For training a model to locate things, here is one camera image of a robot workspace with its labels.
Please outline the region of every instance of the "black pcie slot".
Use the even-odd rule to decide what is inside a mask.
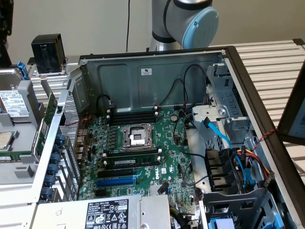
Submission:
[[[98,178],[104,177],[122,177],[133,175],[133,169],[120,169],[120,170],[104,170],[97,173]]]

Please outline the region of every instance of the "pcie slot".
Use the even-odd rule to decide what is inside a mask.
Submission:
[[[98,178],[104,177],[122,177],[133,175],[133,169],[120,169],[120,170],[104,170],[97,173]]]
[[[115,186],[115,185],[128,185],[135,184],[135,177],[116,177],[112,179],[98,180],[96,187]]]

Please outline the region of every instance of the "connector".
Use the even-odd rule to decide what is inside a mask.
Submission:
[[[201,124],[203,124],[206,128],[209,128],[210,119],[206,117],[203,121],[201,121]]]
[[[242,166],[244,168],[246,168],[246,155],[245,155],[245,151],[246,151],[246,147],[242,146],[242,152],[241,152],[241,156],[240,156],[240,161],[241,161]]]

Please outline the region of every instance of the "label sticker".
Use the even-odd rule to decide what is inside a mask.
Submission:
[[[115,161],[115,165],[135,164],[135,160]]]
[[[89,203],[85,229],[128,228],[128,199]]]
[[[151,68],[141,68],[141,75],[152,75],[152,73]]]
[[[10,156],[0,156],[0,161],[11,161]]]
[[[28,117],[29,112],[18,91],[0,91],[0,97],[11,117]]]

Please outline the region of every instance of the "power supply label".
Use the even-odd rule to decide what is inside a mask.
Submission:
[[[88,204],[85,229],[127,229],[128,199]]]

